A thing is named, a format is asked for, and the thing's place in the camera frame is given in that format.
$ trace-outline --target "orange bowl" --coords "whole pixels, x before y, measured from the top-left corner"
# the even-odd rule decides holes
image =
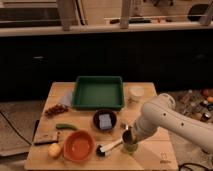
[[[74,162],[85,161],[91,157],[94,147],[94,139],[87,131],[75,131],[65,140],[64,157]]]

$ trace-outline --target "cabinet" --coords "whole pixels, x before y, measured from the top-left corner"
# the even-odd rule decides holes
[[[213,86],[212,30],[0,38],[0,100],[46,98],[53,81],[120,75],[158,91]]]

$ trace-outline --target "green vegetable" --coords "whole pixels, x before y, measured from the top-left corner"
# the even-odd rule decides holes
[[[56,129],[71,129],[71,130],[78,130],[78,128],[75,125],[71,125],[71,124],[65,124],[65,123],[58,123],[56,124]]]

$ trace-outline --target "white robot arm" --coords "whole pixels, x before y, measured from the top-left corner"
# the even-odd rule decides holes
[[[160,126],[213,153],[213,126],[185,117],[174,109],[175,100],[168,94],[160,94],[146,102],[133,125],[137,139],[141,141],[152,136]]]

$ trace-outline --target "black cable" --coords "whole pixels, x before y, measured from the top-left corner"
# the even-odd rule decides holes
[[[202,168],[202,169],[204,169],[204,171],[209,171],[209,170],[210,170],[209,168],[207,168],[207,167],[205,167],[205,166],[203,166],[203,165],[197,164],[197,163],[183,163],[183,164],[181,164],[181,165],[179,166],[179,171],[181,171],[181,169],[183,169],[183,168],[189,169],[190,171],[193,171],[193,169],[189,167],[190,165],[191,165],[191,166],[197,166],[197,167],[199,167],[199,168]]]
[[[19,132],[18,130],[11,124],[11,122],[7,119],[7,117],[3,114],[3,112],[0,110],[0,114],[3,116],[3,118],[8,122],[10,127],[13,129],[13,131],[21,138],[23,139],[27,144],[31,145],[31,143],[25,139]]]

